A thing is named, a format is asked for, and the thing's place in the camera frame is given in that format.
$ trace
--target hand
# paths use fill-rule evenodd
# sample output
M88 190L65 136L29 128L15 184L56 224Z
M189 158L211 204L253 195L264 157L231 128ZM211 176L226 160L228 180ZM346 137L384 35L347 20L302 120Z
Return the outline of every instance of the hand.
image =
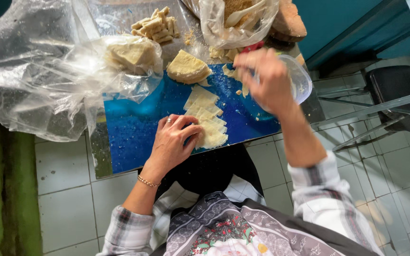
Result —
M259 49L241 53L235 57L233 64L238 67L242 83L257 102L269 107L274 114L282 116L288 112L295 101L291 93L291 80L284 62L279 61L274 49ZM260 77L260 84L249 73L254 69Z
M201 133L203 128L194 124L182 128L189 123L198 123L198 121L193 116L174 114L161 119L151 156L146 161L140 176L151 183L158 184L170 170L185 161L203 135Z

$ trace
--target stainless steel table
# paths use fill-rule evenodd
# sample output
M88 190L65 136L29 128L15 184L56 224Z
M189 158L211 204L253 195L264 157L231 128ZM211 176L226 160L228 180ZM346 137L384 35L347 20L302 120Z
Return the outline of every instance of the stainless steel table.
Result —
M171 12L170 15L175 16L178 19L180 29L184 32L193 31L195 39L189 46L186 46L183 43L182 38L175 39L173 43L162 45L164 65L166 65L168 61L172 61L180 49L199 57L207 64L221 63L219 59L209 58L208 45L205 44L200 31L200 21L180 0L89 0L88 4L101 35L115 35L129 32L130 25L137 20L150 16L156 8L169 6ZM278 51L281 51L283 54L288 54L294 58L298 57L300 61L303 60L297 44L287 44L268 37L265 38L265 42L268 47L273 47ZM301 107L310 123L317 123L325 120L322 107L314 88L308 99L301 104ZM103 103L98 110L96 129L90 135L90 143L96 178L99 179L111 176L113 171Z

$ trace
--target woman's left hand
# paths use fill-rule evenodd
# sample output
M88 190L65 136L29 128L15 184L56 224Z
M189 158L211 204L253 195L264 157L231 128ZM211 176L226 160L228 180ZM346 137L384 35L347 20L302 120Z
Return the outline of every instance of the woman's left hand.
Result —
M140 176L151 183L160 183L162 178L175 166L185 161L202 137L202 126L193 116L171 114L159 121L156 138L150 158L146 161Z

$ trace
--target black pants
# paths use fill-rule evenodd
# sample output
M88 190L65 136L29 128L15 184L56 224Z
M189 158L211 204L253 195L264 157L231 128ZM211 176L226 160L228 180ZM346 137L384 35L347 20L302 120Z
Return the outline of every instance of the black pants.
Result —
M233 174L251 183L263 195L256 167L245 146L240 143L190 156L162 179L155 199L167 191L174 181L178 181L184 189L199 194L200 199L209 193L224 191Z

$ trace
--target blue cutting board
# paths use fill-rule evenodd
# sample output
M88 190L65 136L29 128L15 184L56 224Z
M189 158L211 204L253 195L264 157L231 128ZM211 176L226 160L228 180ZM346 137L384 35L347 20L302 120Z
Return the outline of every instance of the blue cutting board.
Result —
M224 112L219 118L227 122L229 138L223 146L279 132L281 127L277 119L261 109L250 95L246 98L236 95L242 83L224 75L224 65L209 65L213 75L208 77L211 86L205 87L219 96L216 105ZM169 114L184 114L183 106L192 86L173 81L164 71L161 83L142 103L126 99L104 102L114 174L145 164L151 154L159 119ZM200 148L192 154L206 150Z

